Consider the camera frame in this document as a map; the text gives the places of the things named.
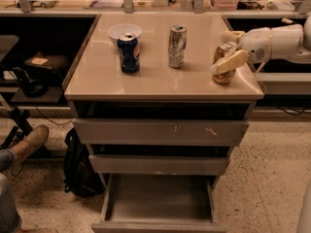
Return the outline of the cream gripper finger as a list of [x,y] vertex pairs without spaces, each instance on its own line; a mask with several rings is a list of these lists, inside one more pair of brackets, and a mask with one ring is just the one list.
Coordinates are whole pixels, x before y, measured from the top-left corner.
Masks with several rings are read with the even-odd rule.
[[219,75],[243,66],[249,60],[245,50],[230,50],[224,57],[217,60],[211,67],[212,75]]
[[239,44],[244,35],[244,31],[225,31],[223,33],[223,40]]

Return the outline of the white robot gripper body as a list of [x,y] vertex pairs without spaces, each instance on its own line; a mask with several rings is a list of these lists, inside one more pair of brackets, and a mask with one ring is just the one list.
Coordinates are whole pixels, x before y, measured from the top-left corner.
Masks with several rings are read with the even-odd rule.
[[263,27],[248,31],[240,39],[239,47],[249,53],[251,63],[267,62],[271,58],[271,29]]

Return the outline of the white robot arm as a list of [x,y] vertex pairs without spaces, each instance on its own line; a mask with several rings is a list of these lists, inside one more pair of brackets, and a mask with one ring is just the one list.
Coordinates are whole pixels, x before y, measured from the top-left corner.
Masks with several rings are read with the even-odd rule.
[[283,59],[291,63],[311,62],[311,17],[304,24],[291,23],[280,27],[262,27],[223,33],[228,52],[215,60],[212,75],[233,71],[246,62],[263,65],[269,60]]

